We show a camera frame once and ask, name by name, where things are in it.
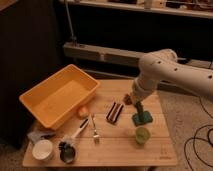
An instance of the table leg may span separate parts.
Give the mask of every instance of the table leg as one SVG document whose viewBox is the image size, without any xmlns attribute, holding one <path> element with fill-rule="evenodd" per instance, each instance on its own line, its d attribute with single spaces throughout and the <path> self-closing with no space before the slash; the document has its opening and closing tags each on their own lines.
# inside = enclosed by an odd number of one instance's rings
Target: table leg
<svg viewBox="0 0 213 171">
<path fill-rule="evenodd" d="M 147 171 L 155 171 L 155 169 L 157 169 L 156 166 L 150 166 Z"/>
</svg>

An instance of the metal rod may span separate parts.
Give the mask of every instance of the metal rod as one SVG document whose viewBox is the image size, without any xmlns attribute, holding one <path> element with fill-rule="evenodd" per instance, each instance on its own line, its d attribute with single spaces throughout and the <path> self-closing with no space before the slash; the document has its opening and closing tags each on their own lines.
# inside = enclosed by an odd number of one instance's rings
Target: metal rod
<svg viewBox="0 0 213 171">
<path fill-rule="evenodd" d="M 69 6 L 68 6 L 68 2 L 67 0 L 64 0 L 64 4 L 65 4 L 65 8 L 66 8 L 66 13 L 67 13 L 67 20 L 68 20 L 68 24 L 69 24 L 69 29 L 70 29 L 70 34 L 71 34 L 71 40 L 73 42 L 77 41 L 77 38 L 74 34 L 74 30 L 73 30 L 73 25 L 72 25 L 72 20 L 71 20 L 71 16 L 70 16 L 70 11 L 69 11 Z"/>
</svg>

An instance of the floor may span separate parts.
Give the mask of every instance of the floor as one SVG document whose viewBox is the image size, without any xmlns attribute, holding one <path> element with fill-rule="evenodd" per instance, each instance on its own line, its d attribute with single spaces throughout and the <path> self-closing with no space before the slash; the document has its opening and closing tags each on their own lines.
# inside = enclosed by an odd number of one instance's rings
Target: floor
<svg viewBox="0 0 213 171">
<path fill-rule="evenodd" d="M 202 109 L 199 99 L 195 96 L 177 94 L 167 91 L 159 91 L 162 109 L 168 124 L 169 132 L 174 144 L 178 157 L 178 165 L 176 167 L 158 167 L 156 171 L 183 171 L 190 170 L 184 157 L 184 143 L 192 137 L 197 128 L 212 124 L 211 119 Z M 213 114 L 213 103 L 203 100 L 203 104 L 209 113 Z M 202 129 L 199 137 L 206 138 L 207 129 Z M 16 171 L 46 171 L 52 170 L 47 168 L 23 168 L 22 158 L 26 149 L 27 140 L 21 150 L 17 151 L 10 146 L 0 145 L 0 171 L 16 170 Z M 200 162 L 193 152 L 192 142 L 187 145 L 187 155 L 190 163 L 195 171 L 210 171 L 212 168 Z M 203 142 L 196 142 L 196 149 L 199 156 L 213 165 L 213 148 Z M 79 168 L 66 169 L 55 168 L 55 170 L 86 170 L 86 171 L 145 171 L 147 168 Z"/>
</svg>

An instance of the black cable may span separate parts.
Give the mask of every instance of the black cable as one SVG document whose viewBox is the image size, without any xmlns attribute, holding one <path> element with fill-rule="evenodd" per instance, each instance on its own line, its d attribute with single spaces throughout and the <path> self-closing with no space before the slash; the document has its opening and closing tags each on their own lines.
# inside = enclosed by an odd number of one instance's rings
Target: black cable
<svg viewBox="0 0 213 171">
<path fill-rule="evenodd" d="M 199 97 L 199 101 L 200 101 L 200 105 L 201 105 L 202 109 L 206 112 L 207 115 L 209 115 L 210 118 L 213 119 L 213 115 L 210 114 L 210 113 L 208 112 L 208 110 L 206 109 L 206 107 L 203 105 L 203 101 L 202 101 L 201 97 Z"/>
<path fill-rule="evenodd" d="M 205 164 L 206 166 L 209 166 L 209 167 L 213 168 L 213 164 L 207 163 L 205 160 L 203 160 L 203 159 L 198 155 L 197 149 L 196 149 L 196 147 L 195 147 L 195 141 L 196 141 L 196 140 L 204 141 L 204 142 L 208 143 L 211 147 L 213 147 L 213 144 L 212 144 L 212 141 L 213 141 L 213 140 L 211 140 L 211 138 L 210 138 L 210 133 L 213 131 L 213 128 L 211 128 L 211 129 L 208 130 L 208 132 L 207 132 L 207 139 L 197 137 L 197 134 L 199 133 L 199 131 L 200 131 L 201 129 L 203 129 L 203 128 L 206 128 L 206 127 L 213 127 L 213 125 L 204 125 L 204 126 L 198 128 L 198 129 L 196 130 L 194 136 L 191 137 L 191 138 L 189 138 L 189 139 L 187 139 L 186 142 L 185 142 L 185 144 L 184 144 L 184 156 L 185 156 L 186 161 L 187 161 L 187 163 L 188 163 L 188 165 L 189 165 L 189 167 L 190 167 L 190 169 L 191 169 L 192 171 L 194 171 L 194 169 L 193 169 L 191 163 L 189 162 L 189 159 L 188 159 L 188 156 L 187 156 L 187 152 L 186 152 L 187 144 L 188 144 L 188 142 L 191 141 L 191 140 L 193 140 L 193 150 L 194 150 L 194 153 L 195 153 L 195 155 L 197 156 L 197 158 L 198 158 L 203 164 Z"/>
</svg>

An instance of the white object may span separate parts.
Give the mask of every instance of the white object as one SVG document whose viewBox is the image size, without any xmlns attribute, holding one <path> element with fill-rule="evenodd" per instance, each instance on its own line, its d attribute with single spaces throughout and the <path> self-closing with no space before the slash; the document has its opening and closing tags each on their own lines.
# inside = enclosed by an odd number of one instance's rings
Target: white object
<svg viewBox="0 0 213 171">
<path fill-rule="evenodd" d="M 139 69 L 141 72 L 134 80 L 133 93 L 141 100 L 157 88 L 159 81 L 165 80 L 213 101 L 213 71 L 178 64 L 177 55 L 171 49 L 143 54 Z"/>
<path fill-rule="evenodd" d="M 32 155 L 36 160 L 49 161 L 53 157 L 53 143 L 49 140 L 39 140 L 33 147 Z"/>
<path fill-rule="evenodd" d="M 86 128 L 88 123 L 89 123 L 89 120 L 85 119 L 84 122 L 80 125 L 80 127 L 74 132 L 74 134 L 72 134 L 72 136 L 65 135 L 62 138 L 62 141 L 70 144 L 71 146 L 74 146 L 75 138 L 81 133 L 81 131 L 84 130 L 84 128 Z"/>
</svg>

